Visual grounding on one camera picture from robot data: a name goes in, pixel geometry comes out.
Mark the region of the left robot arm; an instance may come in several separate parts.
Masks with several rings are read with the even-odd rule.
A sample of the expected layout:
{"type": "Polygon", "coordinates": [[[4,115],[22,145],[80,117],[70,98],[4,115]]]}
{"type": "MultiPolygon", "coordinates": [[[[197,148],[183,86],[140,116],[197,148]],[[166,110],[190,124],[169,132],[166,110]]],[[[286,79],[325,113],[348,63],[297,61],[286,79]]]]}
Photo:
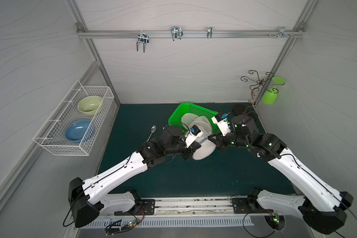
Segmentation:
{"type": "Polygon", "coordinates": [[[103,173],[85,180],[79,177],[71,180],[68,202],[74,226],[84,227],[108,209],[132,210],[140,201],[135,192],[123,193],[119,199],[109,201],[105,196],[128,179],[163,163],[167,156],[180,154],[188,159],[201,147],[196,142],[201,136],[203,132],[198,126],[192,126],[187,134],[178,126],[167,126],[160,136],[142,143],[130,156],[103,173]]]}

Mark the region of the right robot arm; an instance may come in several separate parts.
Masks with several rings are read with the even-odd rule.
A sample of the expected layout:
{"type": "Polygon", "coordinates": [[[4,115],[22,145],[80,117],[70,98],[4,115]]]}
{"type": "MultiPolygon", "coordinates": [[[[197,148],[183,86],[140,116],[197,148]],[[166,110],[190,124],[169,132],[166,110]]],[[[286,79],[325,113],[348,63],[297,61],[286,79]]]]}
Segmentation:
{"type": "Polygon", "coordinates": [[[246,149],[301,191],[301,195],[283,195],[255,188],[246,200],[252,212],[266,209],[296,216],[325,235],[345,225],[346,210],[352,205],[353,196],[334,189],[310,171],[280,138],[271,133],[261,134],[248,115],[237,115],[229,121],[226,114],[217,114],[211,120],[220,131],[209,136],[209,140],[218,149],[228,146],[246,149]]]}

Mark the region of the green plastic basket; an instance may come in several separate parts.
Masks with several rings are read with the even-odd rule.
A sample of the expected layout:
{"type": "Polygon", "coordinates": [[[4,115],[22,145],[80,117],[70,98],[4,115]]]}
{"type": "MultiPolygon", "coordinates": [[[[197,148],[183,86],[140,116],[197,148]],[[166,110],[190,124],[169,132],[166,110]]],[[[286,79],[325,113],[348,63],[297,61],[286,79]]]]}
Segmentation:
{"type": "Polygon", "coordinates": [[[192,103],[181,103],[180,105],[178,105],[169,117],[168,124],[178,126],[183,132],[187,132],[186,126],[189,126],[189,123],[184,123],[184,125],[181,123],[182,116],[187,113],[195,114],[199,117],[205,116],[210,122],[213,133],[220,132],[218,126],[214,124],[211,120],[215,115],[218,114],[218,112],[206,109],[204,107],[192,103]]]}

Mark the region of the metal spoon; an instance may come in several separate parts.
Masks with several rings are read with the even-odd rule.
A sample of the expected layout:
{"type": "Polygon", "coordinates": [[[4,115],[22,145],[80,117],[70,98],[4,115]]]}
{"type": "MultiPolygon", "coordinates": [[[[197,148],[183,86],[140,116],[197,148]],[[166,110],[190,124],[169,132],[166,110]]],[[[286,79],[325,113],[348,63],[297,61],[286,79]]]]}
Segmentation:
{"type": "Polygon", "coordinates": [[[156,126],[156,125],[153,125],[153,126],[151,127],[151,129],[150,129],[150,135],[149,135],[149,137],[148,137],[148,139],[147,139],[147,142],[151,139],[152,135],[156,132],[156,130],[157,130],[157,126],[156,126]]]}

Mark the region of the bronze cup tree stand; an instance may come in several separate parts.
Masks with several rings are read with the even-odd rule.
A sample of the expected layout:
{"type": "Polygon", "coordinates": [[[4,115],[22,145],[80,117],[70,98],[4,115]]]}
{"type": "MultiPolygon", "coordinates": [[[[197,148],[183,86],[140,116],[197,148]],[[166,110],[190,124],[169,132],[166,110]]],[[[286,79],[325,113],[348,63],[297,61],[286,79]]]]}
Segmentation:
{"type": "Polygon", "coordinates": [[[248,115],[253,111],[256,112],[257,105],[259,102],[262,102],[262,97],[267,89],[272,88],[275,83],[271,80],[274,77],[274,73],[266,72],[266,77],[263,78],[260,76],[258,71],[249,70],[248,76],[241,76],[241,82],[252,82],[249,86],[250,90],[250,99],[248,99],[249,105],[236,104],[232,108],[232,112],[236,115],[248,115]]]}

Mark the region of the green plastic wine glass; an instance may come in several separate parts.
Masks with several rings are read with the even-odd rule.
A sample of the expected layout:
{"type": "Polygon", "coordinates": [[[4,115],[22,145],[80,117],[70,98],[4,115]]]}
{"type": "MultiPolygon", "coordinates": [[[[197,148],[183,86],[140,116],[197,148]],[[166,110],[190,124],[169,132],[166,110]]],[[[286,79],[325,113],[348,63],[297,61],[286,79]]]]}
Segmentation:
{"type": "Polygon", "coordinates": [[[267,105],[273,105],[276,102],[279,94],[277,87],[286,83],[286,80],[282,77],[275,76],[271,80],[275,83],[275,85],[272,88],[267,89],[262,97],[262,102],[267,105]]]}

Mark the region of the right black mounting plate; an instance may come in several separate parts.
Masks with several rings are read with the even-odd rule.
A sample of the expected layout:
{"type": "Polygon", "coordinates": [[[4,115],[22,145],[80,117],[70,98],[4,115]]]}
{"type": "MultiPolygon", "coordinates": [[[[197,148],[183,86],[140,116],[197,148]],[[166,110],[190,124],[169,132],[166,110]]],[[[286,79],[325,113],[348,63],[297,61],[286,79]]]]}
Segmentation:
{"type": "Polygon", "coordinates": [[[259,205],[256,199],[249,197],[236,197],[232,196],[230,202],[233,206],[235,214],[247,214],[247,213],[273,213],[272,209],[264,209],[259,205]]]}

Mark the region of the black mounting plate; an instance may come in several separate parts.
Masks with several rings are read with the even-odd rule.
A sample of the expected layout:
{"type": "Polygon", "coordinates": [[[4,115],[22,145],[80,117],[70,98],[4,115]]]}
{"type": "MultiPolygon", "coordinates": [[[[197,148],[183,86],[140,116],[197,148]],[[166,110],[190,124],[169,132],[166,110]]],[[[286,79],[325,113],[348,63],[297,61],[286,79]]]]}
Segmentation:
{"type": "Polygon", "coordinates": [[[115,212],[115,216],[146,216],[154,215],[155,213],[155,200],[154,199],[139,199],[135,205],[127,212],[115,212]]]}
{"type": "Polygon", "coordinates": [[[235,214],[247,214],[247,213],[273,213],[272,209],[264,209],[259,205],[256,199],[249,197],[236,197],[232,196],[230,202],[233,206],[235,214]]]}

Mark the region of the small flat metal hook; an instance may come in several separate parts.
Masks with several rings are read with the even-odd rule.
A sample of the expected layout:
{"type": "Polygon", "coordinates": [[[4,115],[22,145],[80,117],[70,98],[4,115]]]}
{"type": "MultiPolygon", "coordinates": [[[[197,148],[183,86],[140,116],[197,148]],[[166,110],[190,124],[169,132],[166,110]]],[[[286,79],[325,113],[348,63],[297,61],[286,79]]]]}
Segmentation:
{"type": "Polygon", "coordinates": [[[207,28],[207,39],[211,39],[213,34],[213,27],[207,28]]]}

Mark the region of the light green bowl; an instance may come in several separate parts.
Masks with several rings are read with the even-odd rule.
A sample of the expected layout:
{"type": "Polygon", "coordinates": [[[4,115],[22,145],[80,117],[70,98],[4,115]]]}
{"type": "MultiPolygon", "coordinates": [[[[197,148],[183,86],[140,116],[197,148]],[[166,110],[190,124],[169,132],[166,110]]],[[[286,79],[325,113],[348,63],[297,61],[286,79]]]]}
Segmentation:
{"type": "Polygon", "coordinates": [[[100,114],[103,109],[103,98],[100,96],[88,96],[83,98],[77,104],[77,109],[85,116],[94,116],[100,114]]]}

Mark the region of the looped metal hook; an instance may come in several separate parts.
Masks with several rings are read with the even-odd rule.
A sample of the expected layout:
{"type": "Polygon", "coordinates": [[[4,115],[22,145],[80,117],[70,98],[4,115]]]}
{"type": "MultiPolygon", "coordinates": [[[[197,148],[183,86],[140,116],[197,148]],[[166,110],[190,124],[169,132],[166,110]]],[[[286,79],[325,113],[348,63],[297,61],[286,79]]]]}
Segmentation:
{"type": "Polygon", "coordinates": [[[180,26],[174,26],[171,28],[171,36],[172,40],[175,41],[176,39],[181,40],[183,36],[183,29],[180,26]]]}

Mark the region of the blue bowl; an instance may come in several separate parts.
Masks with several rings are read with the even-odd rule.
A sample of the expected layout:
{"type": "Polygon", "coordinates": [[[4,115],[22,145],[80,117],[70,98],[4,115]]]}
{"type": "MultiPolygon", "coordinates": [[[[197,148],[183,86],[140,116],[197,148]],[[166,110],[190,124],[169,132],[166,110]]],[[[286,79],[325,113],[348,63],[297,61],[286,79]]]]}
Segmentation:
{"type": "Polygon", "coordinates": [[[72,123],[65,131],[65,138],[72,143],[81,143],[90,140],[96,131],[90,120],[80,120],[72,123]]]}

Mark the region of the double prong metal hook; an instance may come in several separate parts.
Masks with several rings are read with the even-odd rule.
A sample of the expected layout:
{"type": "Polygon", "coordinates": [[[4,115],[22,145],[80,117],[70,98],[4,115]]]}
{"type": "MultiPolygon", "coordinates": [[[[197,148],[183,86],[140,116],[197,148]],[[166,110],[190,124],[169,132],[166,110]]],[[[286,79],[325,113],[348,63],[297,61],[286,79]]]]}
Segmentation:
{"type": "Polygon", "coordinates": [[[136,50],[140,50],[140,46],[142,45],[143,52],[146,51],[146,46],[149,43],[149,36],[145,33],[138,34],[138,39],[136,42],[136,50]]]}

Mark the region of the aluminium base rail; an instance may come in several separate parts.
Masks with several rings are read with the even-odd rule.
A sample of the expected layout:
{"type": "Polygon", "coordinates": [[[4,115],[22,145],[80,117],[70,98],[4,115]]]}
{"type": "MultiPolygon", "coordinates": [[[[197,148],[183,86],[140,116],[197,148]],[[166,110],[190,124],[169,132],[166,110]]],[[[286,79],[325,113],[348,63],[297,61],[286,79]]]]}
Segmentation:
{"type": "MultiPolygon", "coordinates": [[[[230,202],[231,197],[232,196],[162,197],[144,199],[155,200],[155,216],[221,216],[235,214],[232,203],[230,202]]],[[[264,190],[261,197],[249,198],[256,199],[259,205],[264,209],[274,210],[273,213],[287,214],[299,218],[302,217],[298,209],[298,207],[304,203],[304,198],[302,196],[280,195],[264,190]]]]}

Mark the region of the aluminium top rail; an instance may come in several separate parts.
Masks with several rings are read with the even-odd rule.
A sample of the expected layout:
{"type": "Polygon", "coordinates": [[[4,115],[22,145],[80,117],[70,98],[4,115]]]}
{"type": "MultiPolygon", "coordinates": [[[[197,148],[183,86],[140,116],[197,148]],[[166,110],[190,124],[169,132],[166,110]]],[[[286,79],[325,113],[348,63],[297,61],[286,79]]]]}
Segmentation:
{"type": "MultiPolygon", "coordinates": [[[[137,39],[138,34],[145,33],[149,39],[171,39],[169,30],[87,30],[81,22],[75,24],[77,35],[80,39],[137,39]]],[[[279,29],[274,30],[217,30],[213,28],[212,39],[257,39],[270,38],[268,34],[276,34],[279,29]]],[[[302,38],[306,32],[302,28],[287,30],[294,34],[293,38],[302,38]]],[[[182,39],[207,39],[207,29],[188,30],[183,29],[182,39]]]]}

